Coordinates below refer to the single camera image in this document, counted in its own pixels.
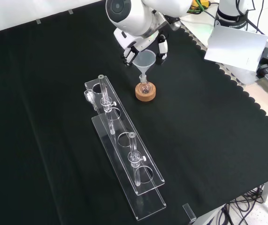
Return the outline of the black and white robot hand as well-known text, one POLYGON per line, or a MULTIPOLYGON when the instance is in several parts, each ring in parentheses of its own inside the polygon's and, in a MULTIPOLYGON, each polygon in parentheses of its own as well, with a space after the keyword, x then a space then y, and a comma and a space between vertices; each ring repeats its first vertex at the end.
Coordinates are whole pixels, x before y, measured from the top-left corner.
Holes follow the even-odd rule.
POLYGON ((162 32, 156 31, 149 37, 136 37, 126 33, 118 28, 114 31, 114 36, 119 46, 124 50, 124 64, 131 65, 133 60, 140 52, 146 50, 154 41, 157 41, 159 52, 156 54, 156 60, 159 64, 167 58, 168 43, 162 32))

